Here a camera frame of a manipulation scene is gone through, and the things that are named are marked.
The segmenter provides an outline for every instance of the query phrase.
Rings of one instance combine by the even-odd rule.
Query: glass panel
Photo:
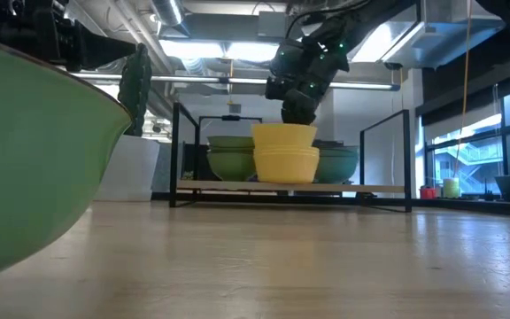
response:
[[[492,115],[486,119],[478,121],[477,123],[468,125],[462,130],[461,137],[465,138],[465,137],[475,135],[477,133],[482,133],[482,132],[490,131],[493,129],[500,129],[501,128],[501,117],[502,117],[501,114],[495,114],[495,115]],[[442,136],[438,136],[437,138],[434,138],[432,140],[432,144],[443,143],[443,142],[451,141],[453,139],[458,139],[458,138],[460,138],[460,130],[456,129],[453,132],[450,132],[448,134],[444,134]]]
[[[456,159],[462,193],[484,193],[487,190],[499,194],[495,176],[503,172],[503,144],[499,137],[488,138],[473,143],[450,146],[435,150],[434,178],[436,184],[444,183],[445,178],[454,177]]]

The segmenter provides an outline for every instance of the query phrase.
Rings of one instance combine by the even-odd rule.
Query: shelf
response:
[[[184,181],[178,182],[182,190],[241,190],[241,191],[359,191],[381,193],[404,193],[405,186],[389,185],[342,185],[342,184],[279,184],[256,182],[214,182]]]

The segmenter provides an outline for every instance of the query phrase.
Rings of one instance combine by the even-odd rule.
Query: yellow bowl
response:
[[[320,156],[285,152],[254,155],[257,176],[265,183],[312,183]]]
[[[251,132],[255,147],[291,145],[310,147],[316,136],[316,127],[298,124],[253,124]]]
[[[297,147],[291,145],[268,145],[256,148],[254,154],[311,154],[320,155],[320,149],[317,147]]]

